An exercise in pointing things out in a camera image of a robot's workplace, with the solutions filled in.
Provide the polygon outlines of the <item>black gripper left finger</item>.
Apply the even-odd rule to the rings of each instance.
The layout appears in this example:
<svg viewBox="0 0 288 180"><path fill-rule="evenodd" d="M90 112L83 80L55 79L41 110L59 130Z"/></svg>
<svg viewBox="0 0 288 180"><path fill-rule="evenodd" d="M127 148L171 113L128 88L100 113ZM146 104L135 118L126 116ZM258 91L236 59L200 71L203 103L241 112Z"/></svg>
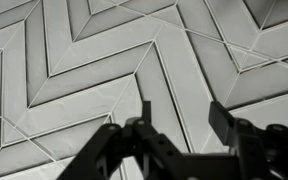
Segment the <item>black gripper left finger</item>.
<svg viewBox="0 0 288 180"><path fill-rule="evenodd" d="M133 157L144 180L184 180L184 156L152 125L150 101L125 126L102 125L56 180L110 180L125 158Z"/></svg>

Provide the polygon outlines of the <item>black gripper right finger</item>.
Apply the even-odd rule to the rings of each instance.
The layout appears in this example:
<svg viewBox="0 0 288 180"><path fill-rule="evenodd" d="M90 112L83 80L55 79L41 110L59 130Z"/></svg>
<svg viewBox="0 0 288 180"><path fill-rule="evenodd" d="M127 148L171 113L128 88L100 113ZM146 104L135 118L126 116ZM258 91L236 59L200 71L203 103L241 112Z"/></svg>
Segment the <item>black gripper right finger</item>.
<svg viewBox="0 0 288 180"><path fill-rule="evenodd" d="M234 117L220 102L210 103L208 122L230 154L237 158L242 180L288 180L288 127L261 129Z"/></svg>

